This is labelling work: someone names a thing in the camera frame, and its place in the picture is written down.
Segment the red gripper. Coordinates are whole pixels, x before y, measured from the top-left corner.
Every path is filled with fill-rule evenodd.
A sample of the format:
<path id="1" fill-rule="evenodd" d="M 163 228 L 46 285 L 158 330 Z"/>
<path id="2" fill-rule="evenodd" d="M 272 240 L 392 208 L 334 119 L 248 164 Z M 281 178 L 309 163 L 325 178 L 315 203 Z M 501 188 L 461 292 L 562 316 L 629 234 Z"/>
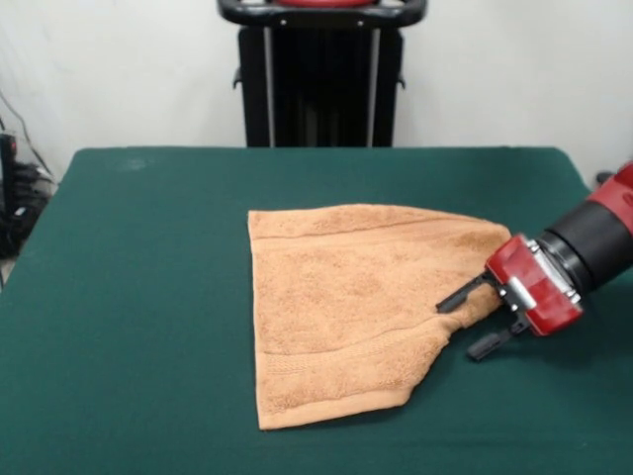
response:
<path id="1" fill-rule="evenodd" d="M 580 294 L 533 239 L 513 236 L 489 257 L 486 271 L 437 303 L 436 311 L 450 314 L 473 291 L 495 282 L 499 295 L 539 336 L 568 327 L 583 313 Z M 481 361 L 526 329 L 525 324 L 513 324 L 501 332 L 489 333 L 473 343 L 467 355 Z"/>

